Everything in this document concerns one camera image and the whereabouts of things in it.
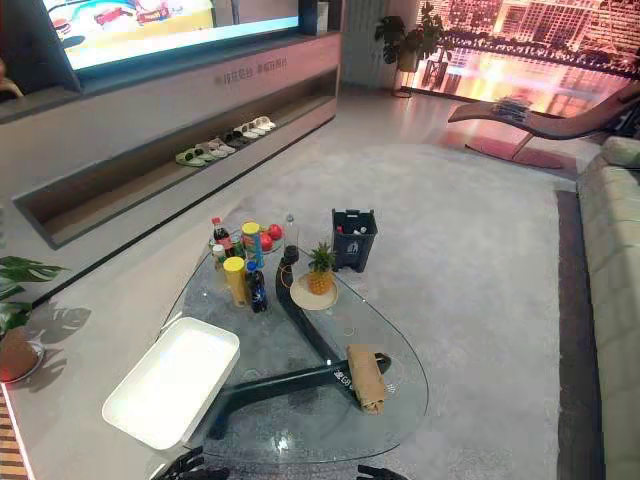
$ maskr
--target gray rug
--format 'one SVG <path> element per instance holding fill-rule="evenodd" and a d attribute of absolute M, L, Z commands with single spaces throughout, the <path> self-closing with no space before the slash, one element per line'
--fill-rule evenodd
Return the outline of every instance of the gray rug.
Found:
<path fill-rule="evenodd" d="M 413 480 L 556 478 L 558 182 L 473 154 L 388 145 L 265 178 L 226 219 L 291 211 L 308 249 L 329 238 L 331 208 L 375 209 L 366 271 L 341 275 L 416 349 L 430 403 L 412 438 L 365 463 Z M 255 473 L 356 476 L 348 463 Z"/>

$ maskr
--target brown paper bag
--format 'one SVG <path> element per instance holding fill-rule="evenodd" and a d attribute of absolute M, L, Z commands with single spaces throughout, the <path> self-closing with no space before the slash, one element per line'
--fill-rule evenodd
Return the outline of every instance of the brown paper bag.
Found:
<path fill-rule="evenodd" d="M 381 414 L 386 390 L 375 355 L 369 351 L 368 345 L 351 344 L 347 346 L 347 359 L 353 388 L 362 409 L 372 415 Z"/>

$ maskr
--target slipper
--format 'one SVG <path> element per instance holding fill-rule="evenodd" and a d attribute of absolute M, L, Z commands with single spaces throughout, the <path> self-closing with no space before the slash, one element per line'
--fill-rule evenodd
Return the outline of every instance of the slipper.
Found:
<path fill-rule="evenodd" d="M 222 138 L 224 138 L 224 143 L 235 149 L 244 148 L 251 143 L 248 138 L 242 136 L 242 132 L 235 130 L 225 133 Z"/>
<path fill-rule="evenodd" d="M 176 155 L 176 163 L 178 165 L 184 165 L 185 167 L 204 167 L 207 164 L 207 162 L 201 158 L 196 158 L 196 156 L 188 150 Z"/>
<path fill-rule="evenodd" d="M 205 162 L 212 162 L 229 155 L 227 152 L 223 152 L 222 150 L 211 148 L 209 142 L 197 144 L 196 149 L 204 151 L 204 153 L 200 154 L 199 157 L 202 158 Z"/>
<path fill-rule="evenodd" d="M 253 133 L 249 131 L 249 127 L 247 126 L 246 123 L 244 125 L 241 125 L 240 127 L 235 128 L 234 130 L 236 132 L 240 132 L 242 136 L 245 138 L 250 138 L 251 140 L 255 140 L 256 138 L 258 138 L 257 133 Z"/>
<path fill-rule="evenodd" d="M 228 154 L 234 153 L 236 151 L 235 148 L 225 145 L 225 143 L 220 140 L 220 137 L 216 137 L 209 142 L 209 148 L 213 150 L 222 150 L 223 152 L 227 152 Z"/>
<path fill-rule="evenodd" d="M 247 127 L 249 127 L 249 131 L 253 133 L 257 133 L 261 137 L 264 137 L 267 134 L 267 131 L 263 128 L 258 128 L 255 122 L 246 123 Z"/>
<path fill-rule="evenodd" d="M 208 153 L 204 148 L 198 146 L 190 148 L 185 153 L 191 153 L 195 158 L 199 158 L 206 163 L 213 162 L 216 159 L 216 157 Z"/>
<path fill-rule="evenodd" d="M 258 128 L 262 128 L 263 130 L 273 130 L 274 128 L 276 128 L 276 124 L 273 123 L 269 117 L 266 116 L 262 116 L 262 117 L 258 117 L 254 120 L 256 126 Z"/>

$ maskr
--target building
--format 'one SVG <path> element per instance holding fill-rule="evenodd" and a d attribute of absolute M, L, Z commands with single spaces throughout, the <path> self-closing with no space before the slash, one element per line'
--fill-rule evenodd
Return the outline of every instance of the building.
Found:
<path fill-rule="evenodd" d="M 517 37 L 531 0 L 503 0 L 493 26 L 493 34 L 504 38 Z"/>
<path fill-rule="evenodd" d="M 597 2 L 581 47 L 634 55 L 640 48 L 640 1 Z"/>
<path fill-rule="evenodd" d="M 493 32 L 502 0 L 451 0 L 449 28 L 469 32 Z"/>
<path fill-rule="evenodd" d="M 427 0 L 420 0 L 418 2 L 417 23 L 422 23 L 422 7 L 424 7 L 426 3 Z M 451 7 L 451 0 L 432 0 L 429 3 L 433 5 L 431 15 L 440 15 L 444 28 L 449 28 L 449 9 Z"/>
<path fill-rule="evenodd" d="M 577 49 L 598 0 L 534 0 L 521 20 L 517 39 Z"/>

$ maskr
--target tv screen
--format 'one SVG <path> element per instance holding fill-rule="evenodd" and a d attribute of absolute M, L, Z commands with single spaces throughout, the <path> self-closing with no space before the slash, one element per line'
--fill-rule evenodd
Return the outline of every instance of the tv screen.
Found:
<path fill-rule="evenodd" d="M 298 26 L 298 0 L 42 0 L 74 70 Z"/>

